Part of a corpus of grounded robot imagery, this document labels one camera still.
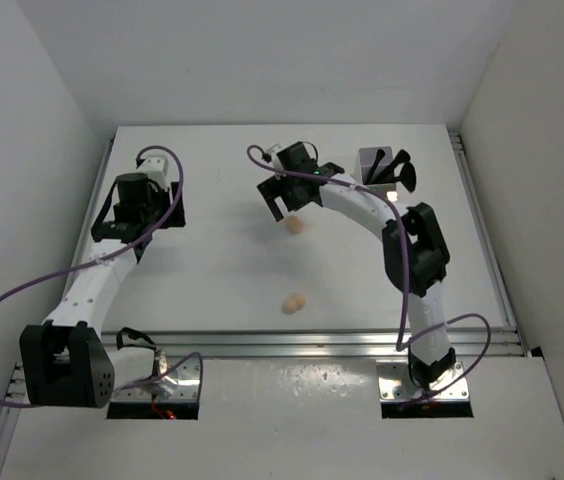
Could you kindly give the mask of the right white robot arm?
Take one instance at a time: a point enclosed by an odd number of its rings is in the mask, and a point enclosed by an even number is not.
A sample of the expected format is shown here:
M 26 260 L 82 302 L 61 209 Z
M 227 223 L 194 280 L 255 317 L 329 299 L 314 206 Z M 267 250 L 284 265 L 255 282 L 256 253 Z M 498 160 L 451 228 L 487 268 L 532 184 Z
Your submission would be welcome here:
M 247 149 L 248 158 L 271 172 L 257 187 L 276 220 L 314 203 L 337 212 L 381 243 L 384 270 L 401 293 L 396 347 L 408 353 L 409 375 L 424 391 L 456 361 L 445 325 L 442 282 L 450 254 L 433 209 L 392 202 L 334 164 L 319 164 L 305 145 Z

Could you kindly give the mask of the small black blending brush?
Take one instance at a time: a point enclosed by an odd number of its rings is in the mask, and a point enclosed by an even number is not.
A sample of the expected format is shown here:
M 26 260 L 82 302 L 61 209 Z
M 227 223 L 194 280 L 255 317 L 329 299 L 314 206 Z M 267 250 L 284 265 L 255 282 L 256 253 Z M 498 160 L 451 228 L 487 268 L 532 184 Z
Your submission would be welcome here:
M 376 151 L 375 159 L 374 159 L 374 161 L 373 161 L 371 167 L 369 168 L 369 170 L 368 170 L 368 172 L 367 172 L 367 176 L 366 176 L 366 179 L 365 179 L 365 184 L 366 184 L 366 185 L 372 183 L 372 180 L 373 180 L 373 177 L 374 177 L 374 175 L 375 175 L 375 172 L 376 172 L 376 170 L 377 170 L 379 164 L 381 163 L 381 161 L 384 159 L 385 155 L 386 155 L 386 152 L 385 152 L 384 149 L 378 149 L 378 150 Z

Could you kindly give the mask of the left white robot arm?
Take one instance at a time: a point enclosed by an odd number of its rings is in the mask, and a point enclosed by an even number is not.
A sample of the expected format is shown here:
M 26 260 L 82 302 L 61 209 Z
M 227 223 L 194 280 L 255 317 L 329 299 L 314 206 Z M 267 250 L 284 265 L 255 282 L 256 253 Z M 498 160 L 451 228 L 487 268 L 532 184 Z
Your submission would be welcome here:
M 42 324 L 28 325 L 20 335 L 33 405 L 102 408 L 115 390 L 155 374 L 153 344 L 107 350 L 101 333 L 120 286 L 152 240 L 151 227 L 184 226 L 178 186 L 158 168 L 116 177 L 91 227 L 88 268 Z

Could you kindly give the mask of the large black powder brush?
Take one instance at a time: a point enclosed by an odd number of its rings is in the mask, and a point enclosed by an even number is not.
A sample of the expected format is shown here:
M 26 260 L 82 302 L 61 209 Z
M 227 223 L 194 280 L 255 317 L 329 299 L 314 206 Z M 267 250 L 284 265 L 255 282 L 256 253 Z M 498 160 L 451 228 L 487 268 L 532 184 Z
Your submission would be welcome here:
M 394 183 L 396 180 L 395 171 L 397 167 L 409 162 L 410 159 L 410 155 L 404 149 L 399 150 L 391 163 L 376 175 L 374 182 L 376 184 Z

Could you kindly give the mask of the black fan makeup brush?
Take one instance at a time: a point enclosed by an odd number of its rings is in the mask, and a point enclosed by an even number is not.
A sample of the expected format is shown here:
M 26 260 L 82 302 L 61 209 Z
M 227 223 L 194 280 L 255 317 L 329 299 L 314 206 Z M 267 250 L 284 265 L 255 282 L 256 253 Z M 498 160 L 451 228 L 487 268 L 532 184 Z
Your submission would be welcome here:
M 409 193 L 413 193 L 417 185 L 417 174 L 414 165 L 407 162 L 397 167 L 396 180 L 391 184 L 401 184 Z

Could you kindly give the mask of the beige makeup sponge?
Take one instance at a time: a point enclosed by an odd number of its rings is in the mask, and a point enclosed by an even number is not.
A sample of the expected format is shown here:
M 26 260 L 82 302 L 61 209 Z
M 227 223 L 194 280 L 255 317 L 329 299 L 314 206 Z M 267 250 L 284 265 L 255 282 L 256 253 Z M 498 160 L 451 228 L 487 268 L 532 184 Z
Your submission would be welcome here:
M 293 292 L 282 305 L 282 311 L 284 314 L 292 315 L 298 311 L 301 311 L 306 305 L 306 298 L 303 294 L 299 292 Z
M 285 222 L 287 231 L 293 235 L 301 233 L 304 229 L 304 223 L 301 219 L 296 216 L 292 216 L 286 219 Z

